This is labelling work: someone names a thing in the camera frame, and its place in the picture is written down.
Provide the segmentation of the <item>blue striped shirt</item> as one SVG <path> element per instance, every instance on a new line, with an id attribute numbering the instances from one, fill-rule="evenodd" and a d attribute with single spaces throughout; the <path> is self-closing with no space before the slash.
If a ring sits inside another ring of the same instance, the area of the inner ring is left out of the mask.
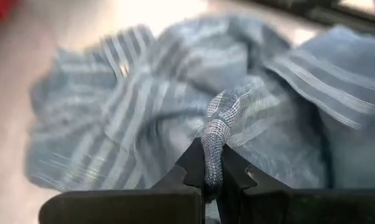
<path id="1" fill-rule="evenodd" d="M 251 17 L 137 26 L 61 50 L 31 91 L 26 177 L 59 190 L 154 185 L 201 138 L 293 188 L 375 188 L 375 37 L 334 27 L 299 45 Z"/>

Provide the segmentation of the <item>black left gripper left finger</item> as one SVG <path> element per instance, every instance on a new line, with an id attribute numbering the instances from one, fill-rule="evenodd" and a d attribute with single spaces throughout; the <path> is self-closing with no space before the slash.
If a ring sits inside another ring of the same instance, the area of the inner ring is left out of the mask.
<path id="1" fill-rule="evenodd" d="M 196 138 L 150 189 L 66 192 L 41 206 L 39 224 L 204 224 L 204 151 Z"/>

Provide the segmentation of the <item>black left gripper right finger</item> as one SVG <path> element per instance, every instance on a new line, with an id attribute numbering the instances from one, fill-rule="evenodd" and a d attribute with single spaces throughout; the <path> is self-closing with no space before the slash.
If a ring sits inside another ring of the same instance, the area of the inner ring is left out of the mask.
<path id="1" fill-rule="evenodd" d="M 228 145 L 221 159 L 222 224 L 375 224 L 375 189 L 292 189 Z"/>

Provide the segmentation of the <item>black aluminium frame rail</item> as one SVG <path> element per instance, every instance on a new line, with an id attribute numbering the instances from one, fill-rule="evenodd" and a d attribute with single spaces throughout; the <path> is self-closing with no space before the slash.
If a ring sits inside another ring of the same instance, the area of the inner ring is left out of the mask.
<path id="1" fill-rule="evenodd" d="M 348 4 L 349 0 L 249 0 L 328 26 L 344 25 L 375 35 L 375 9 Z M 375 0 L 365 0 L 375 6 Z"/>

